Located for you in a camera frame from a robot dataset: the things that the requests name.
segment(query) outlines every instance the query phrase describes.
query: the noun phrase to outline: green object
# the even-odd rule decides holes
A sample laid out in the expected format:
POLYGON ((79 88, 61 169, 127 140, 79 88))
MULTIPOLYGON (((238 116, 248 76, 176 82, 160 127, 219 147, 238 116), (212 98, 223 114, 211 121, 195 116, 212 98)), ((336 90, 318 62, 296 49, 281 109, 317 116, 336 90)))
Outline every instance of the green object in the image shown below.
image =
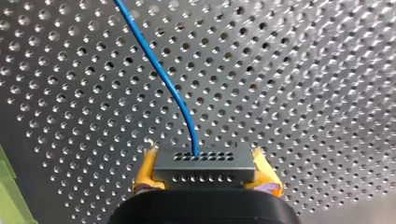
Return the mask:
POLYGON ((0 224, 37 224, 15 178, 15 172, 0 146, 0 224))

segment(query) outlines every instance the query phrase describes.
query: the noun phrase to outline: insulated wire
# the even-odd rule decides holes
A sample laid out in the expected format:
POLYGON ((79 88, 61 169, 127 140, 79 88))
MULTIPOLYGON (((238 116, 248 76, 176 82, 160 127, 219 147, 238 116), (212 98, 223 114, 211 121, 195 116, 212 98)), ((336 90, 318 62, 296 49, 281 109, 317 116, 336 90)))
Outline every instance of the insulated wire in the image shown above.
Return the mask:
POLYGON ((192 154, 194 156, 198 156, 198 137, 194 129, 194 124, 192 122, 189 109, 184 105, 184 102, 181 99, 180 95, 177 93, 177 90, 175 89, 175 86, 173 85, 171 79, 169 79, 168 75, 166 75, 165 71, 163 70, 157 58, 155 57, 154 53, 151 51, 149 44, 146 42, 145 38, 140 33, 139 28, 134 23, 134 19, 129 14, 129 11, 126 8, 126 6, 122 3, 121 0, 114 0, 114 3, 117 5, 117 7, 119 7, 122 17, 125 19, 126 23, 128 24, 140 47, 142 47, 143 51, 145 51, 148 60, 151 62, 152 66, 157 71, 158 75, 161 77, 166 87, 171 92, 172 96, 175 98, 176 103, 180 108, 181 113, 183 114, 184 120, 186 120, 187 127, 190 132, 192 154))

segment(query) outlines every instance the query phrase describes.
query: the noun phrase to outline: perforated metal sheet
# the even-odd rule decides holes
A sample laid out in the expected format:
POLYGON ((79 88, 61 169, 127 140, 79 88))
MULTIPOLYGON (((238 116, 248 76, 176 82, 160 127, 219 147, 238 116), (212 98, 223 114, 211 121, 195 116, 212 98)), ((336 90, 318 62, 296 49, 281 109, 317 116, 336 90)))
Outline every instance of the perforated metal sheet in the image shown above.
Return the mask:
MULTIPOLYGON (((393 1, 125 2, 200 144, 262 146, 298 214, 396 186, 393 1)), ((23 130, 12 138, 19 156, 34 155, 18 163, 18 149, 5 150, 50 180, 22 193, 51 197, 28 200, 49 209, 40 223, 104 222, 131 195, 145 140, 189 150, 176 103, 112 1, 8 0, 0 10, 1 134, 23 130)))

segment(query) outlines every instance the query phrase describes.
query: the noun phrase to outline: black object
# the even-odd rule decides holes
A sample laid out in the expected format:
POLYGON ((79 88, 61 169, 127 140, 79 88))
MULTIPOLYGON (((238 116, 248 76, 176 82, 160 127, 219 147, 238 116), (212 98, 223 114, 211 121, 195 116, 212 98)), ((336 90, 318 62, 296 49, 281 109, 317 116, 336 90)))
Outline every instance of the black object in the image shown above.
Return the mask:
POLYGON ((153 190, 136 195, 109 224, 301 224, 277 197, 249 189, 153 190))

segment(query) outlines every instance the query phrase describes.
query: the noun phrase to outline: metal panel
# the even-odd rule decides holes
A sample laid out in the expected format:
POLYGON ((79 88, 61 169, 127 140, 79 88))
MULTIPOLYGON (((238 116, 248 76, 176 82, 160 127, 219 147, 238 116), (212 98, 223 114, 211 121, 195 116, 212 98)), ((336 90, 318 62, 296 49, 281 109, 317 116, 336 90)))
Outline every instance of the metal panel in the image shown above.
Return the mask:
MULTIPOLYGON (((394 190, 394 2, 126 4, 201 146, 262 146, 305 217, 394 190)), ((0 55, 2 145, 40 223, 104 222, 149 138, 189 150, 112 1, 1 1, 0 55)))
POLYGON ((242 188, 253 181, 255 166, 248 143, 236 147, 201 147, 193 157, 186 148, 162 146, 153 177, 168 189, 242 188))

